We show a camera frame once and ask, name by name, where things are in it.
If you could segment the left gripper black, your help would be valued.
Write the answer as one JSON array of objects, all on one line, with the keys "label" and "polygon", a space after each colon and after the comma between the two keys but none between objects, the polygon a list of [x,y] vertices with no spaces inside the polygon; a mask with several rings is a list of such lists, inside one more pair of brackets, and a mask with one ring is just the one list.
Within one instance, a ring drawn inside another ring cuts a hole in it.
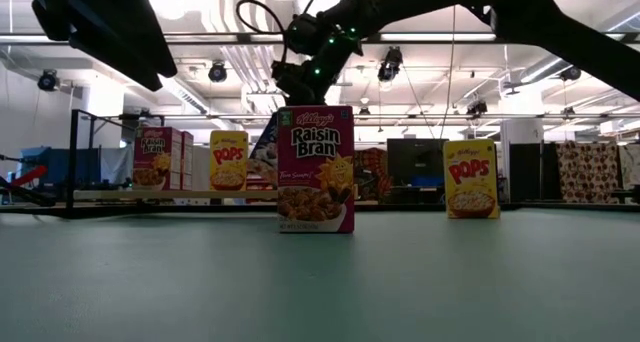
[{"label": "left gripper black", "polygon": [[[68,41],[151,91],[157,74],[177,73],[173,56],[149,0],[33,0],[37,21],[53,41]],[[98,33],[99,35],[74,34]],[[118,43],[129,43],[131,50]]]}]

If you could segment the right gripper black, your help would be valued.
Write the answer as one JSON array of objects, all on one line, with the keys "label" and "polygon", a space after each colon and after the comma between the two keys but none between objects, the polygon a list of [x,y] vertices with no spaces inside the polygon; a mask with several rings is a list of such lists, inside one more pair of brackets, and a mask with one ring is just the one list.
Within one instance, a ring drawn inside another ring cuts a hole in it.
[{"label": "right gripper black", "polygon": [[302,64],[274,61],[272,63],[272,78],[276,87],[285,94],[286,106],[322,106],[323,97],[308,80],[311,65],[309,61]]}]

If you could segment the Frosted Flakes cereal box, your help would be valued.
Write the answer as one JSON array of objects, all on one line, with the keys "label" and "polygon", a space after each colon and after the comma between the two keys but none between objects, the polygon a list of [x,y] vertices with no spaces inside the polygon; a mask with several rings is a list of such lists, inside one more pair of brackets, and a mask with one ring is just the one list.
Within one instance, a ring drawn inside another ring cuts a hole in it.
[{"label": "Frosted Flakes cereal box", "polygon": [[277,135],[277,114],[273,113],[247,161],[248,172],[260,176],[272,186],[278,183]]}]

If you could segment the Corn Pops cereal box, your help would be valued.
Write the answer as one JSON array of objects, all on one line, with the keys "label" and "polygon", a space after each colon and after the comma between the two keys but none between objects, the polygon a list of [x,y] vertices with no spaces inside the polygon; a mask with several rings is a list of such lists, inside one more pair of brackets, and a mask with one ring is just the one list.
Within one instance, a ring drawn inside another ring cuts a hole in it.
[{"label": "Corn Pops cereal box", "polygon": [[248,134],[216,130],[210,136],[210,189],[244,191],[248,165]]},{"label": "Corn Pops cereal box", "polygon": [[447,141],[443,149],[445,206],[451,219],[498,219],[497,158],[489,139]]}]

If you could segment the white panel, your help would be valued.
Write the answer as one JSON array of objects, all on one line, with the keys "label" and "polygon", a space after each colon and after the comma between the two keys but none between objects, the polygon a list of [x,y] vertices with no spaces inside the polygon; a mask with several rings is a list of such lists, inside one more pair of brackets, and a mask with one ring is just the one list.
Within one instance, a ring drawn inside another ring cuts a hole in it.
[{"label": "white panel", "polygon": [[210,150],[208,147],[193,147],[192,188],[194,191],[207,191],[209,189],[209,152]]}]

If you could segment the black monitor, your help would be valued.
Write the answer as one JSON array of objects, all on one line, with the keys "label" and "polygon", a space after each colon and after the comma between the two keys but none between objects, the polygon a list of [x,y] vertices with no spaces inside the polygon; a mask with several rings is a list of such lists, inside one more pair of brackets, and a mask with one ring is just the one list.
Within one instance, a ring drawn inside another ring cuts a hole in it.
[{"label": "black monitor", "polygon": [[437,177],[444,184],[443,150],[447,139],[388,139],[388,175],[394,187],[411,186],[414,176]]}]

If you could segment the blue container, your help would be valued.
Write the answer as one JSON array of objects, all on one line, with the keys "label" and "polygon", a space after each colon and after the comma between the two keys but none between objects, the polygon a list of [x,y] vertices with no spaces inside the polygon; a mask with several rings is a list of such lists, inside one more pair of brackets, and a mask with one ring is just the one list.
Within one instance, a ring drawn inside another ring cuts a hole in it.
[{"label": "blue container", "polygon": [[[69,149],[51,147],[26,148],[21,157],[27,161],[21,166],[23,171],[30,167],[45,166],[47,173],[40,178],[43,183],[60,184],[67,180],[69,172]],[[75,151],[75,180],[78,183],[101,181],[100,152],[98,149],[77,149]]]}]

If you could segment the green table mat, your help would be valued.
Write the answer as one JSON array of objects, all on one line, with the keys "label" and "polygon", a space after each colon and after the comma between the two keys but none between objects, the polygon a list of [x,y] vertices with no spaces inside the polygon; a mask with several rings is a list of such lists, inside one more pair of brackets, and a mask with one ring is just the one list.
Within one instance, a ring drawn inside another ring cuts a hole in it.
[{"label": "green table mat", "polygon": [[0,215],[0,342],[640,342],[640,215]]}]

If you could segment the black partition panel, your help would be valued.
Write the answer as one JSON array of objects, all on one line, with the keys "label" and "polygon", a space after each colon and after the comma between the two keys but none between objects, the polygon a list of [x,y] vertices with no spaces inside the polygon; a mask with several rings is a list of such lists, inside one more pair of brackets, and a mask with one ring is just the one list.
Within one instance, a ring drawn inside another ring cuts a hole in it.
[{"label": "black partition panel", "polygon": [[561,200],[557,145],[511,144],[509,184],[512,202]]}]

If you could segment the black metal shelf frame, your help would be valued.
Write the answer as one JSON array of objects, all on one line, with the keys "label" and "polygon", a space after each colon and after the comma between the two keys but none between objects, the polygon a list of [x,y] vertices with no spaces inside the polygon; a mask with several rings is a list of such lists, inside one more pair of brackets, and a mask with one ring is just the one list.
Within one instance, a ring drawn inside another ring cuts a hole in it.
[{"label": "black metal shelf frame", "polygon": [[[65,219],[80,219],[82,216],[81,212],[76,212],[74,205],[76,202],[76,165],[77,165],[77,144],[78,144],[78,128],[79,128],[79,120],[81,116],[86,116],[90,123],[90,131],[89,131],[89,144],[88,148],[93,148],[93,137],[94,137],[94,125],[96,120],[103,121],[106,124],[111,124],[116,127],[124,127],[124,125],[116,123],[113,121],[113,117],[100,117],[94,114],[91,114],[87,111],[81,109],[72,109],[71,110],[71,120],[70,120],[70,141],[69,141],[69,151],[68,151],[68,167],[67,167],[67,184],[66,184],[66,200],[65,207],[61,212],[60,216]],[[134,200],[142,200],[142,199],[155,199],[155,200],[165,200],[165,199],[217,199],[222,200],[225,198],[229,199],[259,199],[259,200],[270,200],[277,198],[276,190],[249,190],[249,191],[180,191],[180,190],[171,190],[165,192],[115,192],[111,191],[112,198],[125,198],[125,199],[134,199]]]}]

